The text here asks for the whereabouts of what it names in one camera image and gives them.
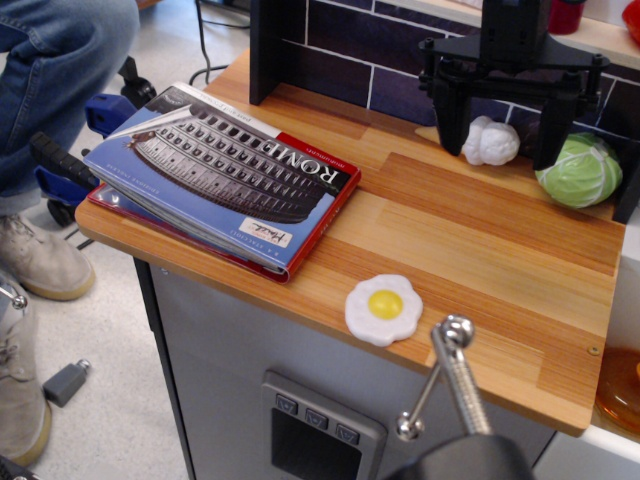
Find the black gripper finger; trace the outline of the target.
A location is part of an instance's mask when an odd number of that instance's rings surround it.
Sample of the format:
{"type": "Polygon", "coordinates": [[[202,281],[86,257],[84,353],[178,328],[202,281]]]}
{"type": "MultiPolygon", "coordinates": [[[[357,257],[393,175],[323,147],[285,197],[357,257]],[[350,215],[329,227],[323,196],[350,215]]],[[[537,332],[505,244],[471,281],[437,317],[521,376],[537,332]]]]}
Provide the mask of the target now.
{"type": "Polygon", "coordinates": [[[469,134],[471,97],[460,92],[441,92],[434,100],[441,146],[458,156],[469,134]]]}
{"type": "Polygon", "coordinates": [[[577,105],[576,98],[555,98],[544,103],[533,154],[535,171],[555,164],[576,117],[577,105]]]}

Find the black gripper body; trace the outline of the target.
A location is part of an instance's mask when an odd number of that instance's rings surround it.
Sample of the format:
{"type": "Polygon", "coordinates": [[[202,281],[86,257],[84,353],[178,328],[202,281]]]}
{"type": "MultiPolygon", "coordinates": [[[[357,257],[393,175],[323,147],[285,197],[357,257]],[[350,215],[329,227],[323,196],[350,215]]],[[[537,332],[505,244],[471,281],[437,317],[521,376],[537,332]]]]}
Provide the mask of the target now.
{"type": "Polygon", "coordinates": [[[420,43],[420,88],[434,100],[446,89],[531,103],[560,95],[577,103],[573,117],[595,110],[610,61],[555,40],[550,18],[549,1],[483,2],[478,34],[420,43]]]}

